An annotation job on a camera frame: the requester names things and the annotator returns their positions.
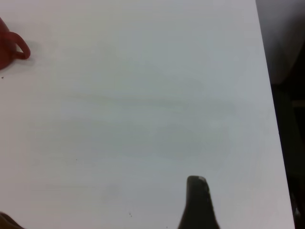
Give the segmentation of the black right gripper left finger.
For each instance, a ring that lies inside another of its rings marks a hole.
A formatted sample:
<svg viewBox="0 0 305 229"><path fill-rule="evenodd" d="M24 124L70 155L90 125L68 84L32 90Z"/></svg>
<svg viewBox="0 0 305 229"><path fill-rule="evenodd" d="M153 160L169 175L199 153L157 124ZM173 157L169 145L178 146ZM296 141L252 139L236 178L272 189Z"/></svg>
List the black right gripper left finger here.
<svg viewBox="0 0 305 229"><path fill-rule="evenodd" d="M13 218L4 212L0 213L0 229L24 229Z"/></svg>

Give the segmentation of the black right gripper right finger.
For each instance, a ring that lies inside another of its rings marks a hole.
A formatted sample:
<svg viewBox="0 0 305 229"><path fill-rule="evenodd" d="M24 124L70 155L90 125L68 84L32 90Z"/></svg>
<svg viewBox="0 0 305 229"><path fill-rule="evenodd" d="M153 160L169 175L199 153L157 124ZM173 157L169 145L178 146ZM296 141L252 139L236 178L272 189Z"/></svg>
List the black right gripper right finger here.
<svg viewBox="0 0 305 229"><path fill-rule="evenodd" d="M178 228L218 229L208 183L204 177L189 176L186 204Z"/></svg>

